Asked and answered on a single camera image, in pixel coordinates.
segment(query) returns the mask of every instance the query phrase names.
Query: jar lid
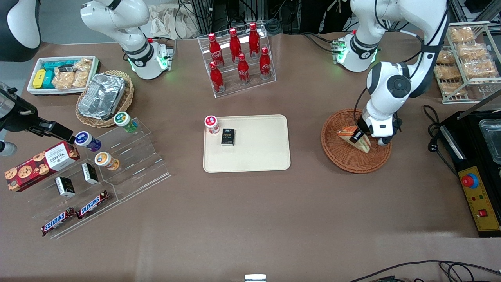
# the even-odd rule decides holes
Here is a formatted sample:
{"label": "jar lid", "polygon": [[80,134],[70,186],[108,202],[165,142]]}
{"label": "jar lid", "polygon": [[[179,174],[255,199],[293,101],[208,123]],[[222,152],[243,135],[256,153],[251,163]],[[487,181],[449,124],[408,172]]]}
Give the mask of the jar lid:
{"label": "jar lid", "polygon": [[92,141],[92,135],[87,131],[80,131],[79,133],[77,133],[77,136],[75,138],[75,143],[78,146],[82,147],[87,146],[88,144],[90,144],[91,141]]}
{"label": "jar lid", "polygon": [[107,152],[100,152],[94,157],[94,162],[100,167],[105,167],[110,164],[111,156]]}
{"label": "jar lid", "polygon": [[124,126],[130,122],[130,116],[128,113],[120,111],[115,115],[114,121],[116,125]]}

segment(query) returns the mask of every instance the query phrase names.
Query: red emergency stop button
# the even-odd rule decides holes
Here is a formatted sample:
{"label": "red emergency stop button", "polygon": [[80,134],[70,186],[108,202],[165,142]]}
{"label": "red emergency stop button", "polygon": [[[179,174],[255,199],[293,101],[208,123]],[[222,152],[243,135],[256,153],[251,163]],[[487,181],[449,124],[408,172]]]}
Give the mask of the red emergency stop button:
{"label": "red emergency stop button", "polygon": [[461,178],[461,183],[466,187],[475,189],[478,187],[478,177],[473,173],[468,173]]}

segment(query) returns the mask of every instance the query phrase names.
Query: woven basket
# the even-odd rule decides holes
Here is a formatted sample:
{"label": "woven basket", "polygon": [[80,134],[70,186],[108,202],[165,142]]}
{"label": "woven basket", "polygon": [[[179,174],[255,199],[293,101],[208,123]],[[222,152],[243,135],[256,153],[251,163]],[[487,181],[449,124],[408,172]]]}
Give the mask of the woven basket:
{"label": "woven basket", "polygon": [[[357,118],[361,113],[361,110],[357,110]],[[371,150],[364,153],[337,135],[343,127],[354,125],[353,109],[340,110],[331,115],[322,127],[322,147],[329,159],[345,171],[373,172],[382,167],[390,157],[391,143],[382,147],[377,144],[377,139],[369,137]]]}
{"label": "woven basket", "polygon": [[[132,97],[134,96],[134,85],[132,85],[132,80],[130,79],[129,75],[123,71],[117,71],[117,70],[109,70],[109,71],[105,71],[103,73],[110,74],[110,75],[116,75],[116,76],[119,76],[119,77],[125,79],[127,85],[125,86],[124,94],[122,95],[122,98],[120,99],[120,102],[118,103],[117,112],[126,111],[127,108],[130,106],[130,104],[132,103]],[[75,108],[75,112],[77,114],[78,120],[81,121],[83,124],[86,124],[86,125],[89,125],[92,127],[97,127],[97,128],[105,128],[105,127],[110,127],[110,126],[114,125],[115,122],[113,121],[112,118],[109,120],[100,120],[97,118],[83,116],[78,112],[78,104],[84,98],[85,93],[87,93],[87,89],[85,89],[84,92],[82,92],[82,95],[80,95],[80,97],[78,98],[77,107]]]}

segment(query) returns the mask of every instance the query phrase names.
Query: red bottle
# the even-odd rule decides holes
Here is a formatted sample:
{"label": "red bottle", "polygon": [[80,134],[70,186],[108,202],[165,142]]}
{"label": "red bottle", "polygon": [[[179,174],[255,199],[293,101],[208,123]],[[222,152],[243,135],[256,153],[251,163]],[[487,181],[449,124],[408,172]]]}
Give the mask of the red bottle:
{"label": "red bottle", "polygon": [[259,59],[259,69],[261,70],[260,77],[262,80],[268,80],[272,76],[272,72],[270,70],[272,61],[270,60],[267,47],[263,47],[261,51],[262,55]]}
{"label": "red bottle", "polygon": [[215,62],[209,63],[210,67],[210,79],[212,80],[212,84],[214,85],[214,91],[217,93],[223,93],[224,82],[222,81],[221,71],[217,69],[217,64]]}
{"label": "red bottle", "polygon": [[236,29],[229,30],[229,50],[231,51],[231,60],[234,64],[238,64],[238,56],[242,53],[242,46],[236,36]]}
{"label": "red bottle", "polygon": [[260,40],[258,34],[258,25],[256,23],[250,23],[250,34],[249,34],[249,52],[250,57],[257,59],[260,56]]}
{"label": "red bottle", "polygon": [[209,33],[209,51],[212,56],[213,62],[217,64],[218,68],[224,67],[224,59],[222,58],[221,46],[216,41],[216,35],[214,33]]}
{"label": "red bottle", "polygon": [[238,77],[240,78],[241,85],[248,85],[251,82],[251,77],[249,76],[249,65],[245,61],[245,54],[240,53],[238,56]]}

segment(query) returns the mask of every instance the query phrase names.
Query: table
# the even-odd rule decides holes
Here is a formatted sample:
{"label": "table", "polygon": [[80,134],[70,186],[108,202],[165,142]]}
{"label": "table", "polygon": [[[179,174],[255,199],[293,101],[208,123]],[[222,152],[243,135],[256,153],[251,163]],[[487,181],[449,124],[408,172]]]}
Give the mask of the table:
{"label": "table", "polygon": [[[347,173],[325,156],[320,130],[333,112],[354,106],[367,73],[333,65],[301,36],[272,37],[272,48],[276,83],[214,99],[196,40],[179,42],[173,70],[151,81],[133,74],[117,44],[44,44],[38,57],[95,55],[102,71],[131,75],[136,90],[129,112],[152,130],[172,177],[59,240],[42,238],[25,203],[0,189],[2,280],[241,281],[246,273],[266,273],[269,281],[347,281],[424,259],[500,268],[501,239],[476,237],[458,180],[427,151],[430,122],[421,106],[432,105],[441,119],[467,106],[440,104],[433,81],[399,112],[404,124],[388,163],[366,175]],[[378,59],[400,62],[419,43],[387,33],[381,48]],[[77,120],[77,96],[23,97],[41,117],[75,132],[106,131]],[[291,167],[204,172],[202,122],[209,114],[285,115]],[[3,170],[56,142],[27,132],[9,133],[7,140],[19,152],[1,160]],[[441,275],[434,264],[389,274]]]}

